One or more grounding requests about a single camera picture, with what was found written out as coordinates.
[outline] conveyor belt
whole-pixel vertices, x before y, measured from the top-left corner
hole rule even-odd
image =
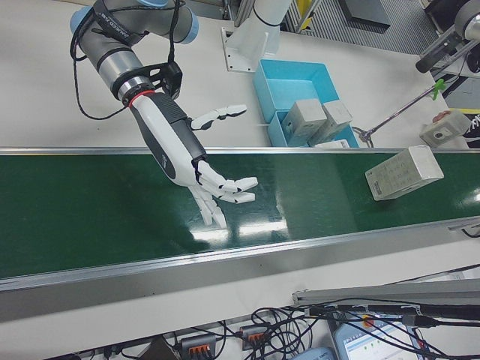
[[[475,152],[437,153],[443,180],[384,202],[364,172],[392,154],[277,152],[210,155],[259,179],[255,202],[221,202],[228,230],[204,226],[148,154],[0,156],[0,279],[480,215]]]

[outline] blue plastic bin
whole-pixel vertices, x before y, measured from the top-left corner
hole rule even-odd
[[[297,100],[339,100],[326,66],[315,62],[262,59],[253,85],[267,123],[276,112],[288,113]]]

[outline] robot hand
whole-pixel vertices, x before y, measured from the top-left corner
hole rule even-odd
[[[203,160],[198,163],[197,171],[199,173],[197,183],[189,186],[188,189],[200,208],[200,214],[202,214],[205,225],[211,225],[213,219],[220,228],[227,227],[224,213],[212,199],[212,195],[220,200],[235,204],[255,200],[254,193],[244,191],[257,186],[257,178],[243,178],[237,181],[225,180],[222,175],[218,174]]]
[[[190,124],[192,130],[208,130],[215,120],[225,120],[227,117],[235,118],[247,111],[246,105],[229,105],[227,107],[222,107],[221,109],[215,109],[211,112],[207,112],[205,115],[202,115]]]
[[[244,191],[256,186],[257,178],[233,181],[216,173],[206,162],[205,150],[192,132],[194,121],[171,97],[153,92],[141,94],[132,101],[130,109],[162,170],[172,182],[193,194],[205,225],[215,221],[219,227],[227,227],[224,214],[212,197],[236,204],[255,200],[255,194]]]

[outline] beige box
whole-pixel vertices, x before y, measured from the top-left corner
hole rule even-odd
[[[332,141],[353,120],[352,115],[341,100],[324,103],[323,109],[327,115],[327,121],[308,140],[310,146]]]
[[[327,117],[318,99],[297,100],[282,121],[282,130],[288,146],[303,146]]]
[[[443,179],[430,147],[410,146],[365,172],[373,198],[397,199],[422,186]]]
[[[420,133],[420,137],[434,148],[465,134],[470,128],[470,123],[470,119],[464,114],[458,110],[453,110],[441,120],[426,126]]]

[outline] black bracket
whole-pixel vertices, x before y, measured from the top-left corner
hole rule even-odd
[[[183,73],[176,62],[164,62],[162,64],[147,65],[123,73],[112,85],[112,93],[119,99],[120,87],[134,77],[147,77],[153,84],[154,89],[162,88],[163,92],[172,99],[180,94]]]

